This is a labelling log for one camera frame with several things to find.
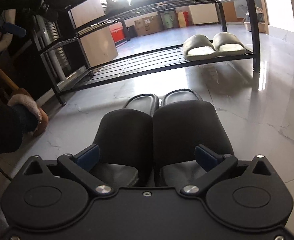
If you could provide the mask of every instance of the broom handle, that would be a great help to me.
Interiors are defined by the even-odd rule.
[[[19,87],[0,68],[0,78],[14,91]]]

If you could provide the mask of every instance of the black metal shoe rack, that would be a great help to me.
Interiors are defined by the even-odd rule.
[[[165,47],[161,49],[155,49],[143,53],[134,54],[131,56],[112,60],[110,62],[90,67],[88,60],[87,69],[72,82],[67,84],[62,90],[57,86],[56,80],[52,73],[51,62],[48,56],[48,52],[70,44],[72,42],[80,43],[80,38],[112,25],[117,22],[144,15],[146,13],[158,12],[168,9],[173,9],[181,6],[195,5],[195,4],[207,4],[214,3],[216,5],[217,15],[219,22],[222,26],[223,32],[227,32],[227,25],[223,10],[223,3],[235,0],[150,0],[144,1],[140,4],[129,6],[113,12],[108,15],[104,15],[95,20],[92,20],[78,28],[74,26],[74,33],[71,37],[61,37],[48,46],[43,46],[39,43],[37,34],[33,31],[33,39],[37,45],[43,64],[48,72],[50,80],[52,81],[53,91],[59,100],[61,105],[65,105],[66,102],[63,99],[63,95],[87,88],[92,88],[104,84],[109,84],[129,78],[134,78],[150,73],[156,73],[160,71],[176,69],[181,67],[188,67],[193,65],[202,65],[214,62],[232,61],[239,59],[253,59],[253,70],[255,72],[260,71],[260,38],[258,30],[258,21],[256,15],[256,7],[254,0],[246,0],[249,16],[251,19],[252,28],[252,42],[253,49],[246,49],[246,53],[239,56],[226,56],[216,57],[207,60],[186,61],[183,58],[182,44]],[[70,9],[68,11],[70,18],[72,18]]]

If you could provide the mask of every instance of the circular cover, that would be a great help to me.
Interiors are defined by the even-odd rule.
[[[3,194],[1,207],[9,224],[47,229],[79,216],[88,199],[85,188],[72,180],[34,174],[13,181]]]
[[[260,176],[221,181],[208,190],[207,205],[221,220],[239,228],[277,225],[290,215],[292,197],[282,185],[266,181]]]

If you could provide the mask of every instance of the blue clip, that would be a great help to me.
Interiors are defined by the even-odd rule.
[[[209,172],[220,164],[224,158],[200,144],[195,148],[195,160],[206,172]]]
[[[100,159],[99,146],[92,144],[76,154],[71,160],[86,171],[90,171]]]

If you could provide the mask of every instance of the brown slipper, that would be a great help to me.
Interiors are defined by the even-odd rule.
[[[8,106],[14,106],[17,104],[24,105],[32,114],[38,119],[37,128],[33,131],[33,136],[41,135],[49,123],[49,118],[45,111],[40,108],[32,96],[23,88],[16,89],[12,92],[11,98],[8,102]]]

